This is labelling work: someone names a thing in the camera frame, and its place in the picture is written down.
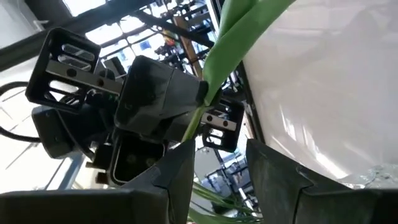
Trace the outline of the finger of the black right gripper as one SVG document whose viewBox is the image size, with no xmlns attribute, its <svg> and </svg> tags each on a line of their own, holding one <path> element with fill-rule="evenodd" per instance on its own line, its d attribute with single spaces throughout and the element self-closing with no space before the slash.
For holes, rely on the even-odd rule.
<svg viewBox="0 0 398 224">
<path fill-rule="evenodd" d="M 206 81 L 140 55 L 123 84 L 115 126 L 147 138 L 163 138 L 175 118 L 203 104 L 208 89 Z"/>
<path fill-rule="evenodd" d="M 222 88 L 219 88 L 218 91 L 216 92 L 216 94 L 214 95 L 214 97 L 211 99 L 211 101 L 209 101 L 207 103 L 206 106 L 207 107 L 216 106 L 220 102 L 220 99 L 222 98 L 222 96 L 223 96 L 223 90 L 222 90 Z"/>
</svg>

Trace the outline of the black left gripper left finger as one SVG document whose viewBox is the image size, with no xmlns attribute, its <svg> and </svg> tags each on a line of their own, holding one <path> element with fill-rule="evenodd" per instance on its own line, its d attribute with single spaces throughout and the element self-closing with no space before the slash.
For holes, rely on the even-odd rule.
<svg viewBox="0 0 398 224">
<path fill-rule="evenodd" d="M 1 194 L 1 223 L 186 223 L 195 143 L 185 141 L 115 189 L 35 190 Z"/>
</svg>

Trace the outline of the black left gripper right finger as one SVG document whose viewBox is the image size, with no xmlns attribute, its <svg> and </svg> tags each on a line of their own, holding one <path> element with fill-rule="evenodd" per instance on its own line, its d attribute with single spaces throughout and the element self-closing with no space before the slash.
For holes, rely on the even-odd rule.
<svg viewBox="0 0 398 224">
<path fill-rule="evenodd" d="M 351 189 L 256 139 L 246 159 L 266 223 L 397 223 L 397 190 Z"/>
</svg>

